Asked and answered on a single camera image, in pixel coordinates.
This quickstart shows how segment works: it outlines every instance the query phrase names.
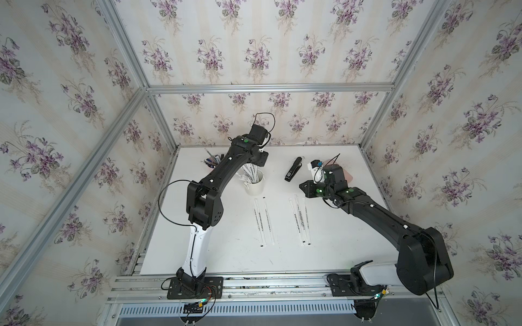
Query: white cup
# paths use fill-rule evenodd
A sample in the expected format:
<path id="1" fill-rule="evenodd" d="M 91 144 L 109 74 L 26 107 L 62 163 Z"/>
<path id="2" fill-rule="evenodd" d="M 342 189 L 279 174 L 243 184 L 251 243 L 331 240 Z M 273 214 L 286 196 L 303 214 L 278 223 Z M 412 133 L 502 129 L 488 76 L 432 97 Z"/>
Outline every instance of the white cup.
<path id="1" fill-rule="evenodd" d="M 259 182 L 255 184 L 250 184 L 248 182 L 244 182 L 245 191 L 250 196 L 258 196 L 263 192 L 263 187 L 265 186 L 265 178 L 263 176 L 263 171 L 257 170 L 257 176 L 259 178 Z"/>

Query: black cable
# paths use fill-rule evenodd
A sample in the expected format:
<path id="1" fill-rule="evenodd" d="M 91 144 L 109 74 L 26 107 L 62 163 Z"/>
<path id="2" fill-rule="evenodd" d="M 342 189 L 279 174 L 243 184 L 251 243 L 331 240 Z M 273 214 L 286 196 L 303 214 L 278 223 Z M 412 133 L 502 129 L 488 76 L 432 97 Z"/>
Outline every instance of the black cable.
<path id="1" fill-rule="evenodd" d="M 329 164 L 333 159 L 337 160 L 337 158 L 339 157 L 339 155 L 341 155 L 341 153 L 339 153 L 339 154 L 337 154 L 336 156 L 334 156 L 330 161 L 328 161 L 328 163 L 326 163 L 326 164 L 324 164 L 324 165 L 321 165 L 321 166 L 323 167 L 323 169 L 324 169 L 324 167 L 325 167 L 326 165 L 328 165 L 328 164 Z M 321 170 L 321 169 L 318 168 L 317 170 L 315 170 L 315 173 L 314 173 L 314 182 L 315 182 L 315 183 L 321 181 L 321 180 L 319 180 L 319 181 L 316 181 L 316 180 L 315 180 L 315 176 L 317 175 L 317 172 L 318 172 L 319 170 Z"/>
<path id="2" fill-rule="evenodd" d="M 357 201 L 359 203 L 365 203 L 365 204 L 370 204 L 368 202 L 364 202 L 364 201 Z M 388 211 L 385 211 L 385 210 L 382 210 L 378 205 L 375 205 L 374 204 L 374 207 L 377 208 L 378 210 L 380 210 L 381 212 L 383 212 L 385 215 L 387 215 L 389 218 L 392 218 L 393 217 L 389 214 Z M 428 297 L 428 299 L 431 301 L 431 304 L 433 305 L 433 307 L 435 307 L 435 309 L 439 310 L 439 304 L 438 304 L 438 296 L 437 296 L 437 287 L 436 287 L 436 272 L 437 272 L 437 257 L 438 257 L 438 250 L 437 250 L 437 246 L 435 245 L 435 242 L 433 241 L 432 238 L 428 237 L 428 235 L 422 233 L 422 232 L 418 232 L 418 231 L 415 231 L 415 230 L 412 230 L 414 232 L 416 232 L 417 234 L 420 234 L 420 235 L 423 235 L 425 236 L 430 242 L 431 244 L 433 245 L 433 249 L 435 250 L 435 259 L 434 259 L 434 262 L 433 262 L 433 292 L 435 292 L 435 302 L 433 302 L 433 300 L 431 299 L 430 295 L 426 292 L 426 296 Z"/>
<path id="3" fill-rule="evenodd" d="M 274 125 L 272 125 L 272 129 L 270 129 L 270 131 L 268 133 L 271 133 L 272 130 L 274 129 L 274 127 L 276 126 L 276 116 L 270 112 L 258 112 L 256 113 L 256 115 L 254 116 L 254 122 L 252 123 L 252 125 L 254 125 L 256 123 L 256 120 L 257 120 L 257 115 L 258 114 L 269 114 L 271 115 L 273 118 L 274 118 Z"/>
<path id="4" fill-rule="evenodd" d="M 158 209 L 160 210 L 160 214 L 161 214 L 161 216 L 163 216 L 163 218 L 165 218 L 165 219 L 166 219 L 167 221 L 169 221 L 170 223 L 173 223 L 173 224 L 176 224 L 176 225 L 179 225 L 179 226 L 191 226 L 191 227 L 193 227 L 193 228 L 195 228 L 195 229 L 197 230 L 196 226 L 193 225 L 193 224 L 180 224 L 180 223 L 176 223 L 176 222 L 174 222 L 174 221 L 171 221 L 171 220 L 167 219 L 167 217 L 165 216 L 165 214 L 163 214 L 163 212 L 161 211 L 161 204 L 160 204 L 161 194 L 165 191 L 165 189 L 168 188 L 168 186 L 170 186 L 170 185 L 172 185 L 172 184 L 174 184 L 174 183 L 176 183 L 176 182 L 178 182 L 178 181 L 187 181 L 188 183 L 193 183 L 193 182 L 190 181 L 190 180 L 179 179 L 179 180 L 173 181 L 173 182 L 169 183 L 168 185 L 166 185 L 166 186 L 165 186 L 165 187 L 160 191 L 160 195 L 158 196 Z"/>

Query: ventilation grille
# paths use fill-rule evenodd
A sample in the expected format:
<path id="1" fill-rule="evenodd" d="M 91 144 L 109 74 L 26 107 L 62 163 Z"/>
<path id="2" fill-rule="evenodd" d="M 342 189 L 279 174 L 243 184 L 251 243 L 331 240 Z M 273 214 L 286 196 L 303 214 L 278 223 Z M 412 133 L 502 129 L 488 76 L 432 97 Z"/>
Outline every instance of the ventilation grille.
<path id="1" fill-rule="evenodd" d="M 177 317 L 180 316 L 184 303 L 165 304 L 124 304 L 120 318 L 132 317 Z M 202 313 L 206 313 L 212 303 L 207 304 Z M 216 302 L 207 316 L 274 316 L 274 315 L 325 315 L 337 313 L 355 313 L 353 300 L 295 300 L 295 301 L 259 301 L 259 302 Z"/>

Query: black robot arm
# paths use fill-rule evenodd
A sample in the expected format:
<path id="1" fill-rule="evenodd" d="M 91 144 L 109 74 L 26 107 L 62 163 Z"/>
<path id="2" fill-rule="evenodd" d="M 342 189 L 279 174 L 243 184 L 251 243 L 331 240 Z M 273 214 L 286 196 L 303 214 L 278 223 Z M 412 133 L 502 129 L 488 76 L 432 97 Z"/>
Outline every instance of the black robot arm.
<path id="1" fill-rule="evenodd" d="M 234 174 L 245 163 L 264 166 L 268 157 L 262 152 L 262 145 L 268 132 L 265 128 L 253 125 L 248 135 L 237 136 L 227 155 L 200 182 L 192 181 L 187 189 L 187 213 L 191 223 L 201 225 L 203 230 L 218 224 L 223 216 L 221 193 Z"/>
<path id="2" fill-rule="evenodd" d="M 361 189 L 348 187 L 339 165 L 325 166 L 323 173 L 324 183 L 308 180 L 299 185 L 305 196 L 331 200 L 390 241 L 399 251 L 397 276 L 409 291 L 422 295 L 453 277 L 453 268 L 439 231 L 404 221 Z"/>

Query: white table surface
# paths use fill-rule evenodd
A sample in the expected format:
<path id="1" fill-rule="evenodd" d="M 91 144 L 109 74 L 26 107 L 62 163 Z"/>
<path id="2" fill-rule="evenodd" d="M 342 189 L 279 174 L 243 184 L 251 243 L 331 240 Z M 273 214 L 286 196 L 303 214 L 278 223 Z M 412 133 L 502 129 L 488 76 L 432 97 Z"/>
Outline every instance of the white table surface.
<path id="1" fill-rule="evenodd" d="M 208 148 L 214 155 L 226 153 L 228 147 Z M 259 245 L 259 233 L 253 213 L 252 197 L 234 176 L 223 191 L 223 217 L 215 226 L 207 255 L 208 273 L 239 272 L 329 272 L 349 270 L 365 260 L 392 261 L 398 252 L 377 231 L 342 209 L 325 205 L 321 198 L 306 198 L 311 245 L 299 243 L 289 197 L 304 197 L 299 184 L 312 179 L 306 163 L 319 159 L 327 162 L 341 153 L 337 163 L 344 167 L 357 186 L 385 207 L 378 188 L 357 146 L 280 146 L 266 147 L 269 153 L 262 169 L 266 197 L 276 244 L 272 245 L 265 225 L 267 245 Z M 297 156 L 303 166 L 291 182 L 284 180 Z M 201 162 L 208 157 L 203 148 L 180 148 L 171 181 L 199 181 L 210 168 Z M 178 182 L 167 190 L 162 211 L 171 220 L 186 224 L 187 182 Z M 190 229 L 177 226 L 158 216 L 147 248 L 141 275 L 174 274 L 185 260 Z"/>

